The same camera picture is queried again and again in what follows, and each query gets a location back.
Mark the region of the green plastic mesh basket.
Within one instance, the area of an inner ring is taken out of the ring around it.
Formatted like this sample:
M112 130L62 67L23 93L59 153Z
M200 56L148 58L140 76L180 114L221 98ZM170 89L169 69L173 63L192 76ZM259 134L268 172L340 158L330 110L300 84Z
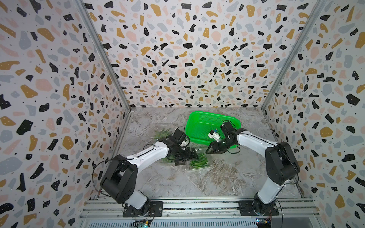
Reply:
M202 111L195 111L189 115L185 127L185 134L189 136L192 143L209 145L214 140L208 137L211 130L218 131L218 134L223 139L224 135L220 128L223 122L231 121L236 129L241 128L240 121L231 116L214 114Z

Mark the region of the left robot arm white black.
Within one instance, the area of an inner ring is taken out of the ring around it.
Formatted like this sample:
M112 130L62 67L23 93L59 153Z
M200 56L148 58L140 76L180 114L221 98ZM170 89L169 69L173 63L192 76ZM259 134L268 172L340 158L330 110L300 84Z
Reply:
M100 192L113 198L117 203L146 214L150 208L150 199L136 189L138 174L156 161L164 158L173 160L176 166L198 159L194 148L189 147L190 138L185 132L176 129L172 134L158 139L154 144L148 144L136 154L124 157L117 155L107 159L109 166L103 175Z

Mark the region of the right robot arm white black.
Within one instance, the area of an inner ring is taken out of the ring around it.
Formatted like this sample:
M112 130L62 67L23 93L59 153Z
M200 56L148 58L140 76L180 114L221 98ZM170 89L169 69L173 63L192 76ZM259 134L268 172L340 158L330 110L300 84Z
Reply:
M236 129L230 121L220 126L224 138L217 130L211 130L208 137L213 141L206 150L207 154L223 154L232 146L244 146L262 155L266 162L267 180L255 194L248 213L264 215L274 211L278 194L291 179L298 177L300 168L291 146L287 142L271 142L258 137L244 128Z

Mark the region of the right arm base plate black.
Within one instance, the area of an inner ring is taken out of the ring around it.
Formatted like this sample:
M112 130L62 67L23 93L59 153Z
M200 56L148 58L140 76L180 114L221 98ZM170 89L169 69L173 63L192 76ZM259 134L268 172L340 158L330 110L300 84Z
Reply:
M238 202L241 216L277 216L279 215L276 201L264 204L260 200L241 200Z

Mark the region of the clear container peppers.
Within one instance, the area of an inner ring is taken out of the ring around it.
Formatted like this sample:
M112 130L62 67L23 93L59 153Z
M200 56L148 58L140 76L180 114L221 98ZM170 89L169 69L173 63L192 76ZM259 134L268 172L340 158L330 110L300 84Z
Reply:
M205 153L199 153L197 159L193 159L189 161L189 164L187 166L188 172L208 169L212 165L212 161L208 155Z
M181 160L180 158L175 158L174 156L168 156L162 159L162 163L170 164L175 166L175 160Z
M158 141L160 138L168 137L173 133L174 131L170 128L158 128L154 130L153 139Z

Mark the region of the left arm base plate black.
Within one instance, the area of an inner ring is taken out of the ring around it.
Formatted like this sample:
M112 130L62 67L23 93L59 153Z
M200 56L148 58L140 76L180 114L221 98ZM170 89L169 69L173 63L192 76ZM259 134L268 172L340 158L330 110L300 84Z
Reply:
M137 218L137 217L162 217L163 202L162 201L147 201L146 204L136 209L131 205L125 204L123 217Z

